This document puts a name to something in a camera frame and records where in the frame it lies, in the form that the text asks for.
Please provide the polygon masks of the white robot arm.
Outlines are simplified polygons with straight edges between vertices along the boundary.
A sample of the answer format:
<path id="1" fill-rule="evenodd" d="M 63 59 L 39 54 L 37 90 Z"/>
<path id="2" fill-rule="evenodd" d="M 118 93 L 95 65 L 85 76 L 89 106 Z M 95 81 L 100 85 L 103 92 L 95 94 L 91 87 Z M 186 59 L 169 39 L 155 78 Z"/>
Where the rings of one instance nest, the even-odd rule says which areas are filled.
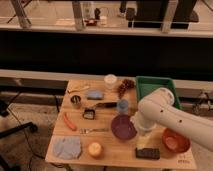
<path id="1" fill-rule="evenodd" d="M 174 94 L 167 88 L 143 97 L 131 117 L 136 131 L 145 135 L 160 124 L 213 151 L 213 121 L 177 109 L 174 102 Z"/>

